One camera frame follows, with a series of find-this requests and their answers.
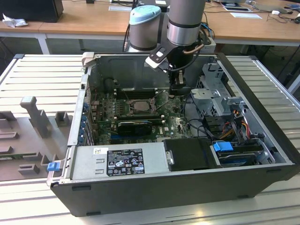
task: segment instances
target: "blue tab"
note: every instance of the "blue tab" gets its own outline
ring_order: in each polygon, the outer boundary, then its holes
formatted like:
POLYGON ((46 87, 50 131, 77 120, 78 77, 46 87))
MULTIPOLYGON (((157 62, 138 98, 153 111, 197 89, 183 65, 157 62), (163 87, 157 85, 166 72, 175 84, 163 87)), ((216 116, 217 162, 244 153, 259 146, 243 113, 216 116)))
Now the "blue tab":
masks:
POLYGON ((48 164, 47 171, 59 171, 59 170, 60 170, 59 162, 53 162, 48 164))
POLYGON ((215 151, 233 151, 233 147, 230 142, 217 142, 213 144, 215 151))

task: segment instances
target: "yellow wire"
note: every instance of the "yellow wire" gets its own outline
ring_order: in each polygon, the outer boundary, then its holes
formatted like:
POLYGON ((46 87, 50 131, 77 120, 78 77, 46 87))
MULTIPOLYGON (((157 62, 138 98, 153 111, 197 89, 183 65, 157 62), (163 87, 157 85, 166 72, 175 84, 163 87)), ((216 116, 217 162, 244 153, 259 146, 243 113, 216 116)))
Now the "yellow wire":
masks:
POLYGON ((229 136, 230 134, 232 134, 234 132, 234 130, 233 129, 231 129, 230 131, 228 131, 226 134, 224 134, 222 137, 220 137, 220 139, 223 139, 223 138, 225 138, 225 137, 227 137, 227 136, 229 136))
POLYGON ((242 123, 246 127, 246 136, 248 135, 248 125, 246 123, 242 123))

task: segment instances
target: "warning label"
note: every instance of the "warning label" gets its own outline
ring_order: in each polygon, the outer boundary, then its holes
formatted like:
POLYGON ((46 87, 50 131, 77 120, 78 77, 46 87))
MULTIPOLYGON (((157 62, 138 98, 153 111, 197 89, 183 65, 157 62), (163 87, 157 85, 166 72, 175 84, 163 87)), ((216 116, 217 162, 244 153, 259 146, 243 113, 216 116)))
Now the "warning label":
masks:
POLYGON ((145 173, 142 149, 107 151, 106 171, 110 177, 145 173))

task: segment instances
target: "motherboard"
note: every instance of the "motherboard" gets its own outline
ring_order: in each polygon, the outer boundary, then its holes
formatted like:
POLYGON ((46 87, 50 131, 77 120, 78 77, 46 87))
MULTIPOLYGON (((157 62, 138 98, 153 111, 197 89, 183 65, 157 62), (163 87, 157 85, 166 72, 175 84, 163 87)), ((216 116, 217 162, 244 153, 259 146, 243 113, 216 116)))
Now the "motherboard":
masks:
POLYGON ((99 145, 153 143, 192 137, 183 117, 183 96, 167 91, 100 93, 91 102, 99 145))

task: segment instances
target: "wooden desk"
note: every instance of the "wooden desk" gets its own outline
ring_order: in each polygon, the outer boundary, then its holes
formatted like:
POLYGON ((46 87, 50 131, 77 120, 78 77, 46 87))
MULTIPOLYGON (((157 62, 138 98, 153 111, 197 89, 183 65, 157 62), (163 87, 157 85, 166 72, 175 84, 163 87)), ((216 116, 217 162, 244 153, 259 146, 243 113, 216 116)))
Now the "wooden desk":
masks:
POLYGON ((124 36, 129 12, 108 11, 110 3, 63 1, 64 12, 57 23, 43 23, 41 33, 124 36))
MULTIPOLYGON (((257 2, 282 7, 288 3, 279 0, 257 2)), ((50 53, 47 38, 123 40, 129 12, 108 11, 108 2, 86 4, 85 1, 64 0, 63 6, 63 15, 57 23, 30 22, 28 27, 15 29, 1 23, 0 36, 37 38, 44 54, 50 53)), ((234 18, 215 2, 208 3, 205 12, 209 25, 216 34, 216 43, 283 46, 300 44, 299 24, 279 23, 274 19, 266 21, 268 13, 257 13, 262 19, 234 18)), ((295 18, 296 15, 294 12, 289 16, 295 18)))
POLYGON ((43 22, 29 22, 28 26, 12 28, 0 22, 0 32, 38 33, 42 24, 43 22))
MULTIPOLYGON (((258 0, 264 5, 280 5, 284 7, 288 2, 279 0, 258 0)), ((273 45, 295 45, 300 44, 300 25, 294 22, 279 23, 271 19, 267 21, 268 13, 257 13, 262 19, 234 18, 230 13, 209 13, 225 11, 222 7, 206 6, 205 9, 209 26, 216 34, 216 42, 224 44, 239 44, 241 41, 260 42, 262 45, 273 42, 273 45)), ((295 18, 297 12, 292 15, 285 14, 289 18, 295 18)), ((270 16, 283 21, 277 15, 270 16)))

